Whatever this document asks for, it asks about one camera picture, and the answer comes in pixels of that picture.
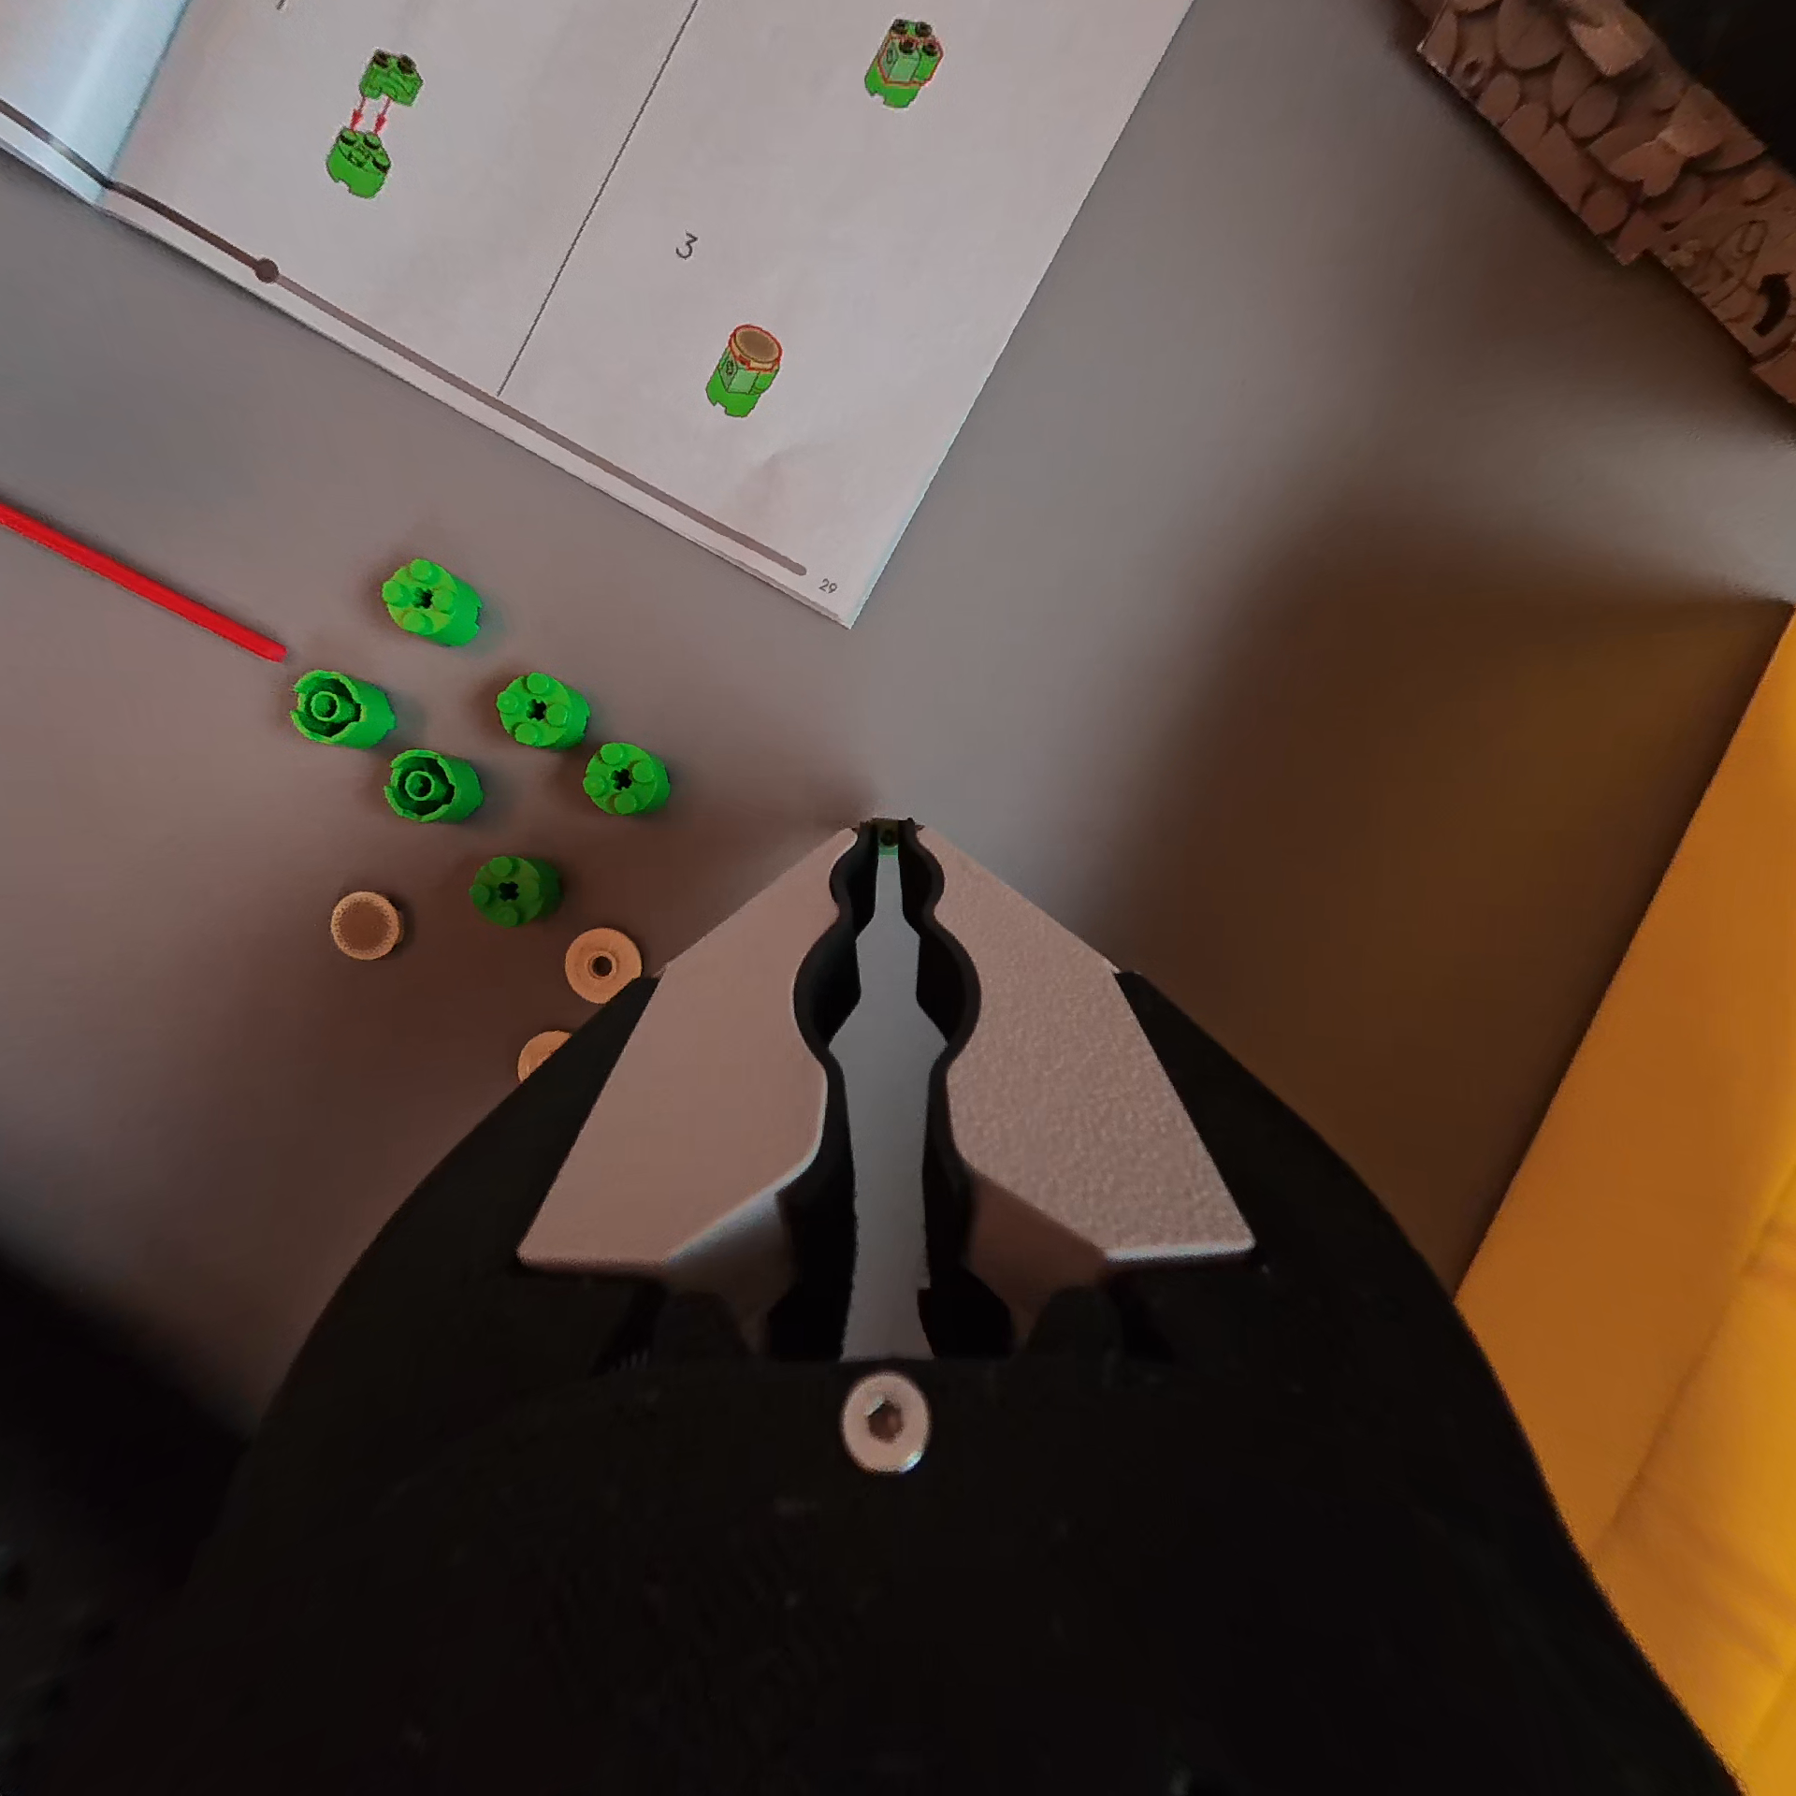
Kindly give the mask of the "black toy set box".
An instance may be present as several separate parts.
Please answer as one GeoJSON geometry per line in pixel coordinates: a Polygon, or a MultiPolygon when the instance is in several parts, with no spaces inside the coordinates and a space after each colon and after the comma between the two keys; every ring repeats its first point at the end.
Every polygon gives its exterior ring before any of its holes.
{"type": "Polygon", "coordinates": [[[1421,56],[1794,399],[1793,4],[1421,3],[1421,56]]]}

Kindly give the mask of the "building instruction booklet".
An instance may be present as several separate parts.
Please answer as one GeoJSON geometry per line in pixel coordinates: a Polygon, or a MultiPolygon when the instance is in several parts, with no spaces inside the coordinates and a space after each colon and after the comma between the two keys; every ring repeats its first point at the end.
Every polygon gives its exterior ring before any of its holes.
{"type": "Polygon", "coordinates": [[[4,149],[852,624],[1184,13],[4,4],[4,149]]]}

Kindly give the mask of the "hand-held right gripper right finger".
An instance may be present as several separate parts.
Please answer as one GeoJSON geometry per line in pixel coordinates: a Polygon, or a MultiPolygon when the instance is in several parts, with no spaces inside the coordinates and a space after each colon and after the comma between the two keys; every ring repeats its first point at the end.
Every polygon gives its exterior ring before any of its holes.
{"type": "Polygon", "coordinates": [[[897,825],[928,1077],[928,1284],[940,1358],[1007,1355],[1048,1302],[1253,1236],[1118,968],[936,830],[897,825]]]}

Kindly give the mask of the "yellow plastic bin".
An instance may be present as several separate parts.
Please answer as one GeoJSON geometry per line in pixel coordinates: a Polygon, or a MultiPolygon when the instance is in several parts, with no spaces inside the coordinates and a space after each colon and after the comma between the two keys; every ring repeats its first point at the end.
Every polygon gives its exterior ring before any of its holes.
{"type": "Polygon", "coordinates": [[[1631,1635],[1794,1792],[1793,628],[1459,1308],[1631,1635]]]}

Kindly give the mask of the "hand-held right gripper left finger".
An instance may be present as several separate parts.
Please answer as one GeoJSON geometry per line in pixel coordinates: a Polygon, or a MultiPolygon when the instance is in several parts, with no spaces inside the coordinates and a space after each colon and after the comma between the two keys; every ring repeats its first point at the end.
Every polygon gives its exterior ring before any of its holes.
{"type": "Polygon", "coordinates": [[[668,963],[525,1266],[652,1276],[721,1298],[775,1355],[840,1358],[857,1229],[829,1044],[878,880],[878,828],[838,831],[668,963]]]}

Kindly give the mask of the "cluster of green round bricks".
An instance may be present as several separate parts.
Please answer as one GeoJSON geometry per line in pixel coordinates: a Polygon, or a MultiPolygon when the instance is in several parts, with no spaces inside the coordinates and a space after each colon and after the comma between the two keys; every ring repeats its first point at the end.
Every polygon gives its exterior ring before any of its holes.
{"type": "MultiPolygon", "coordinates": [[[[380,585],[380,604],[396,628],[429,644],[466,646],[480,636],[483,596],[429,558],[396,568],[380,585]]],[[[380,748],[399,725],[384,688],[336,669],[311,669],[294,690],[292,725],[316,747],[380,748]]],[[[538,669],[502,687],[494,711],[509,743],[541,753],[581,748],[592,723],[592,706],[577,688],[538,669]]],[[[605,739],[589,761],[581,792],[608,816],[646,816],[668,804],[672,777],[652,750],[605,739]]],[[[485,787],[461,754],[404,748],[392,758],[384,797],[406,823],[462,823],[481,809],[485,787]]],[[[469,895],[485,921],[519,929],[558,908],[563,884],[549,861],[496,857],[480,869],[469,895]]]]}

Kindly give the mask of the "red toy rod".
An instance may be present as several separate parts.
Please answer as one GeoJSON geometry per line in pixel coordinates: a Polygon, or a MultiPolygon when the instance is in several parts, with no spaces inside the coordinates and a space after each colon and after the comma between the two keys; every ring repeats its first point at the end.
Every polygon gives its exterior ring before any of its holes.
{"type": "Polygon", "coordinates": [[[61,531],[55,523],[49,523],[26,510],[2,502],[0,511],[2,528],[6,533],[14,533],[21,541],[32,544],[34,547],[40,547],[47,553],[54,553],[58,560],[81,568],[95,577],[101,577],[102,581],[122,593],[143,599],[148,605],[171,613],[185,623],[190,623],[193,627],[227,644],[233,644],[238,651],[260,660],[276,665],[287,660],[287,646],[282,641],[208,605],[201,599],[189,596],[186,593],[164,583],[160,577],[148,575],[117,560],[114,553],[88,546],[83,539],[61,531]]]}

